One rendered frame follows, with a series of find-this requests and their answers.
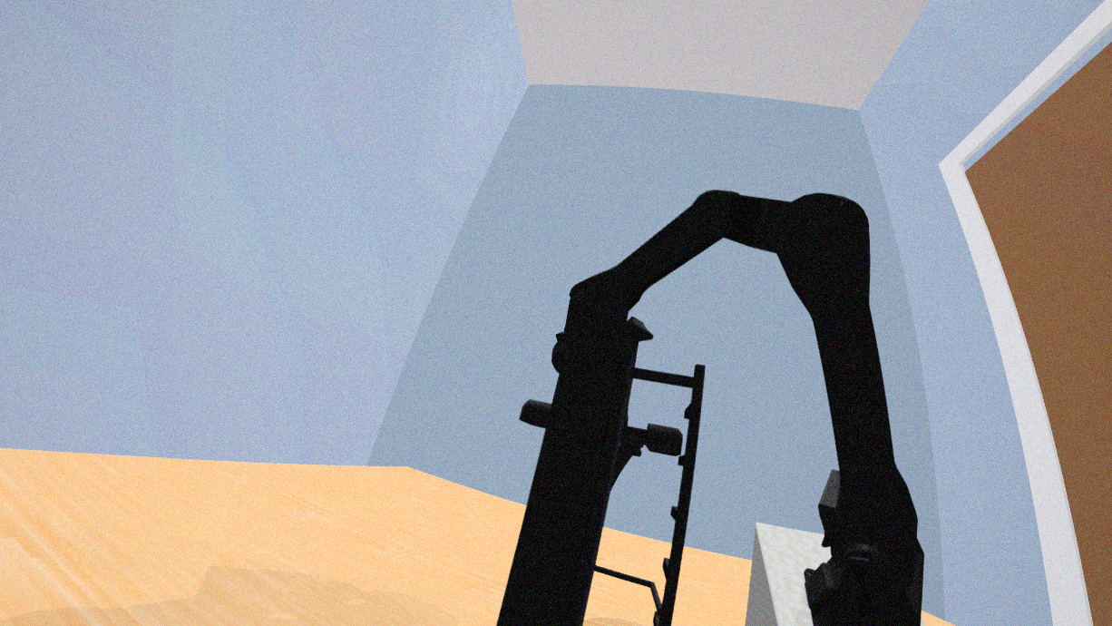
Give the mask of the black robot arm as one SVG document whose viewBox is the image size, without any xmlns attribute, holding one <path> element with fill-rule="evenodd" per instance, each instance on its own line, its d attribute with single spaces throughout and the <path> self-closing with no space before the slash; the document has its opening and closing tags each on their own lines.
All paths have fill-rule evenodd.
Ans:
<svg viewBox="0 0 1112 626">
<path fill-rule="evenodd" d="M 570 288 L 552 365 L 560 372 L 582 287 L 629 291 L 629 310 L 651 287 L 719 239 L 776 254 L 814 322 L 838 470 L 820 499 L 831 559 L 805 569 L 814 626 L 921 626 L 924 552 L 917 514 L 893 457 L 877 341 L 870 310 L 868 218 L 841 193 L 770 201 L 705 191 L 620 264 Z M 811 573 L 811 575 L 810 575 Z"/>
</svg>

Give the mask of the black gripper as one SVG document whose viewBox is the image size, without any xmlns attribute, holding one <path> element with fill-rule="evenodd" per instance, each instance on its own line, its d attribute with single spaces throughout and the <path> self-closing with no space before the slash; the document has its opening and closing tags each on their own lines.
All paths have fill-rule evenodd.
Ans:
<svg viewBox="0 0 1112 626">
<path fill-rule="evenodd" d="M 631 388 L 633 388 L 633 378 L 631 379 L 629 397 L 627 397 L 627 406 L 631 400 Z M 613 483 L 610 483 L 610 489 L 617 476 L 619 476 L 620 470 L 629 461 L 632 455 L 638 455 L 641 457 L 641 448 L 645 445 L 651 453 L 661 453 L 663 455 L 682 455 L 682 443 L 683 435 L 679 433 L 678 428 L 671 427 L 671 425 L 655 425 L 648 423 L 648 430 L 641 429 L 636 427 L 631 427 L 631 425 L 625 425 L 627 417 L 627 406 L 625 408 L 625 415 L 623 419 L 623 433 L 620 433 L 619 451 L 617 453 L 617 463 L 614 467 Z M 552 411 L 552 404 L 536 400 L 528 400 L 523 403 L 522 417 L 520 420 L 530 425 L 536 425 L 539 428 L 546 428 L 548 421 L 548 414 Z"/>
</svg>

